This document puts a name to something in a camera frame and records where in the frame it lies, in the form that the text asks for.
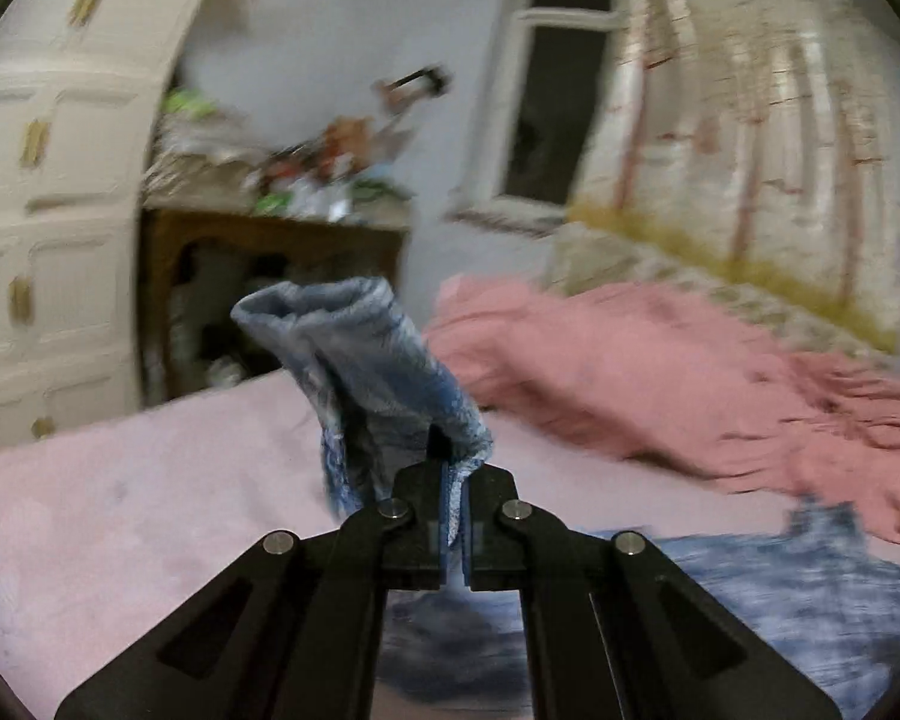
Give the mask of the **orange paper bag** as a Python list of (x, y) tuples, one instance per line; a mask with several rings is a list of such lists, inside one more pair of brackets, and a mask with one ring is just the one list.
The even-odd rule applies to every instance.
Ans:
[(372, 127), (368, 117), (336, 117), (322, 135), (318, 151), (318, 174), (352, 176), (372, 163)]

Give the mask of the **pink checked duvet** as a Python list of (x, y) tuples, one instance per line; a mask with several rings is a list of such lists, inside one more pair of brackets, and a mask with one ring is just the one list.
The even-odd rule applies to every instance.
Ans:
[(425, 339), (486, 410), (729, 493), (852, 505), (900, 544), (900, 382), (866, 362), (792, 351), (660, 283), (563, 298), (460, 275), (440, 287)]

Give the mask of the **dark wooden desk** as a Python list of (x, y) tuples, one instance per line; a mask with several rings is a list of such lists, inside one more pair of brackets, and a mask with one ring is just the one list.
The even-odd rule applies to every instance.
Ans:
[(276, 367), (238, 338), (229, 310), (263, 286), (351, 277), (400, 282), (413, 216), (375, 202), (340, 221), (151, 202), (139, 229), (137, 330), (146, 405), (206, 387), (212, 361), (233, 359), (250, 374)]

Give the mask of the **stack of papers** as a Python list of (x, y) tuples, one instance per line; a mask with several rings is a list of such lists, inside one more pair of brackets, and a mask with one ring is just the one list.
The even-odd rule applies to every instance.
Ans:
[(173, 88), (154, 128), (142, 200), (148, 206), (248, 205), (253, 177), (273, 151), (240, 110), (196, 89)]

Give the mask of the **tree print curtain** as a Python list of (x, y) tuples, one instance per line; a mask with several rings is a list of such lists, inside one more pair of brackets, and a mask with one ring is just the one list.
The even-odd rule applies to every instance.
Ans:
[(900, 345), (891, 47), (848, 0), (619, 0), (567, 216), (814, 348)]

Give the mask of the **pink bed sheet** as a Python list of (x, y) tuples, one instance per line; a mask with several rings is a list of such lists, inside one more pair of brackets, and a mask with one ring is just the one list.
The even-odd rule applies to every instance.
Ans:
[[(595, 454), (493, 413), (494, 460), (585, 532), (637, 528), (863, 715), (900, 668), (900, 546), (844, 509)], [(253, 541), (334, 525), (320, 426), (286, 374), (0, 454), (0, 671), (35, 717)]]

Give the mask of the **white drawer cabinet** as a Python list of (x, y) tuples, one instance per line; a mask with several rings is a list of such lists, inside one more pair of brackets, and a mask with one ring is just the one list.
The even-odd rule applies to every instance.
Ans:
[(0, 20), (0, 450), (139, 405), (141, 185), (203, 0), (13, 0)]

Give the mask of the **pink wall lamp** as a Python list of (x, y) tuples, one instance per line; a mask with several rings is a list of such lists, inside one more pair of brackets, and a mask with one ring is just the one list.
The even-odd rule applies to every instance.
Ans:
[(398, 80), (375, 83), (374, 91), (386, 114), (397, 115), (408, 112), (414, 104), (425, 99), (436, 99), (450, 91), (452, 75), (440, 65), (429, 65)]

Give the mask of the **white framed window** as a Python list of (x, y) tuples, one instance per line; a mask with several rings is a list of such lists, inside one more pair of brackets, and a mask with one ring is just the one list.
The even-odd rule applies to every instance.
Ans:
[(450, 221), (523, 234), (564, 221), (621, 31), (617, 0), (502, 0)]

